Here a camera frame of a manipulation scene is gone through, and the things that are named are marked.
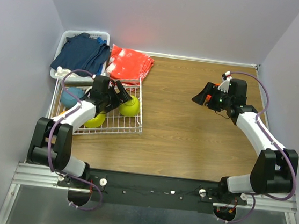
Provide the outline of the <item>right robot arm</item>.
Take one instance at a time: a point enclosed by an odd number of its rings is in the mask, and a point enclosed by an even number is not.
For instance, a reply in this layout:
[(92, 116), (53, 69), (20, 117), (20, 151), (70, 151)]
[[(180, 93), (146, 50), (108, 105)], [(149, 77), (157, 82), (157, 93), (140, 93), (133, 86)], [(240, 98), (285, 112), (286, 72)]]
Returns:
[(230, 176), (221, 179), (216, 189), (219, 201), (227, 203), (236, 193), (294, 195), (298, 153), (287, 149), (267, 130), (260, 119), (260, 113), (247, 104), (247, 82), (225, 77), (219, 85), (208, 82), (199, 94), (192, 98), (198, 105), (221, 112), (246, 135), (257, 154), (257, 160), (250, 174)]

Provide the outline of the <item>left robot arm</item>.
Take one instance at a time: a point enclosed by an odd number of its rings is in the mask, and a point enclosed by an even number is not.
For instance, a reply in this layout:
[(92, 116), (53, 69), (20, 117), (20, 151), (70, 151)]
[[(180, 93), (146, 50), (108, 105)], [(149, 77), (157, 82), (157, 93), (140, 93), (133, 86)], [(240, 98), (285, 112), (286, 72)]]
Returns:
[(70, 175), (70, 181), (78, 188), (88, 184), (89, 164), (72, 156), (73, 133), (97, 114), (106, 114), (133, 101), (121, 81), (99, 75), (93, 79), (89, 92), (81, 98), (72, 94), (64, 85), (65, 79), (62, 79), (63, 91), (77, 103), (62, 115), (40, 118), (27, 153), (29, 161), (46, 165), (52, 172)]

